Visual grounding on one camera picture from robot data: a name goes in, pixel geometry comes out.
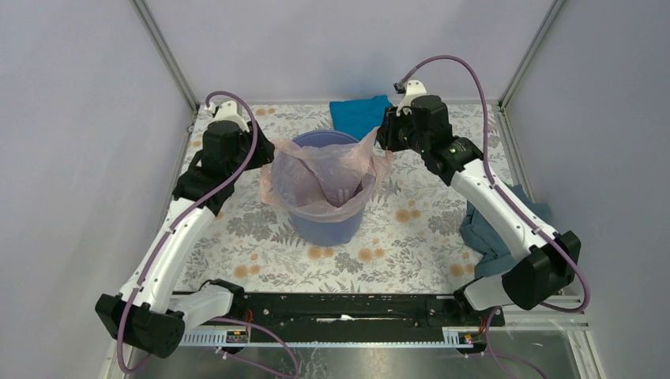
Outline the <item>pink plastic trash bag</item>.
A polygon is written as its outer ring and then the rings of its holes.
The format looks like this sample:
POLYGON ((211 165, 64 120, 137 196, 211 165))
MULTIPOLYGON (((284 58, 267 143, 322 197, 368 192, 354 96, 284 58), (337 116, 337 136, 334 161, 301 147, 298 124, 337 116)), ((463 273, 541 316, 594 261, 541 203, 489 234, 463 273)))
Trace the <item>pink plastic trash bag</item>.
POLYGON ((377 131, 325 147, 274 139, 274 160, 262 167, 259 181, 263 202, 318 222, 354 216, 391 172, 393 153, 378 148, 377 131))

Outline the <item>blue plastic trash bin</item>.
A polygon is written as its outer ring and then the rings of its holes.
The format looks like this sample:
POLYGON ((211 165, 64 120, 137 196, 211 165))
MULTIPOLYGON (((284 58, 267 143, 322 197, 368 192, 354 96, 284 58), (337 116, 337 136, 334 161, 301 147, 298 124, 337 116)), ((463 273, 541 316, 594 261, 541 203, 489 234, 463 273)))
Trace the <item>blue plastic trash bin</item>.
POLYGON ((317 246, 349 242, 375 188, 374 142, 335 130, 315 130, 281 148, 273 188, 298 234, 317 246))

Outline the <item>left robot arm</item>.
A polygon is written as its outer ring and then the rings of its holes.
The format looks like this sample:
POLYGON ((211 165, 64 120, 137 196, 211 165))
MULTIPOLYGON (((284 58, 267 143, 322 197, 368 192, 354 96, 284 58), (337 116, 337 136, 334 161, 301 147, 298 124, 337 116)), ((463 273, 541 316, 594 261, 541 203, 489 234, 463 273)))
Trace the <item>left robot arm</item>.
POLYGON ((213 318, 225 324, 245 314, 243 287, 210 280, 180 300, 172 292, 190 251, 244 172, 271 163, 273 144, 254 122, 210 123, 202 148, 179 177, 162 230, 116 295, 102 294, 95 311, 111 337, 158 358, 171 355, 190 330, 213 318))

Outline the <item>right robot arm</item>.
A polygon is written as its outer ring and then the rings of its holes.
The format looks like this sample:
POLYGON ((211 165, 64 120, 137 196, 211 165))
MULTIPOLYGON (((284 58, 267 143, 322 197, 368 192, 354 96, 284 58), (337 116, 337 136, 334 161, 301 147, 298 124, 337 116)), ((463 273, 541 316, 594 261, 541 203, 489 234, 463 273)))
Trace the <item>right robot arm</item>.
POLYGON ((559 233, 500 182, 486 168, 483 152, 468 138, 454 135, 448 108, 438 96, 387 107, 376 139, 384 150, 420 154, 432 174, 489 222, 516 261, 509 271, 473 280, 455 292, 453 313, 461 324, 475 324, 495 306, 546 306, 550 296, 573 282, 582 247, 578 236, 559 233))

